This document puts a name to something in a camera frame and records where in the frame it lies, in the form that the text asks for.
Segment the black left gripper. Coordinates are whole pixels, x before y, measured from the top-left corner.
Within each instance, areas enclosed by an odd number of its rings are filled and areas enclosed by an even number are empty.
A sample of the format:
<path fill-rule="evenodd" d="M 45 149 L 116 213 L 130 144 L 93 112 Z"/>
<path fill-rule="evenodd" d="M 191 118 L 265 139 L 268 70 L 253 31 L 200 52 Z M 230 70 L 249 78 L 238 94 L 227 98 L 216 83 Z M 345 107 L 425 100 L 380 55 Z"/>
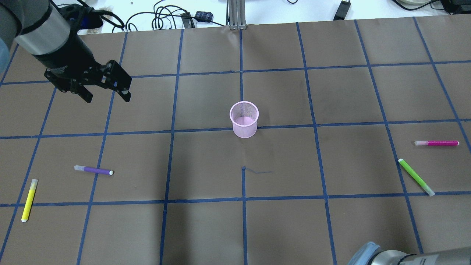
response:
<path fill-rule="evenodd" d="M 78 35 L 71 35 L 62 47 L 44 55 L 44 76 L 61 92 L 71 92 L 90 103 L 93 94 L 86 85 L 111 89 L 130 102 L 132 78 L 114 59 L 100 64 Z"/>

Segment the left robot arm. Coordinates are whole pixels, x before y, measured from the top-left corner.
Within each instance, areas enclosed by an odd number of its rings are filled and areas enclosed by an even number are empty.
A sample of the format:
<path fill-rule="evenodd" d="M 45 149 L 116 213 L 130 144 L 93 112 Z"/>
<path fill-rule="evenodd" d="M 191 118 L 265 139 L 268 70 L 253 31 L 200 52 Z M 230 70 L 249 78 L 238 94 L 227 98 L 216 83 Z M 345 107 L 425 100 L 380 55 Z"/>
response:
<path fill-rule="evenodd" d="M 46 71 L 44 76 L 59 91 L 79 95 L 91 102 L 87 85 L 116 92 L 124 101 L 131 100 L 132 78 L 115 60 L 101 65 L 78 35 L 80 30 L 96 29 L 109 17 L 107 10 L 96 10 L 79 0 L 77 4 L 58 7 L 52 0 L 2 0 L 1 72 L 10 61 L 15 42 L 35 57 Z"/>

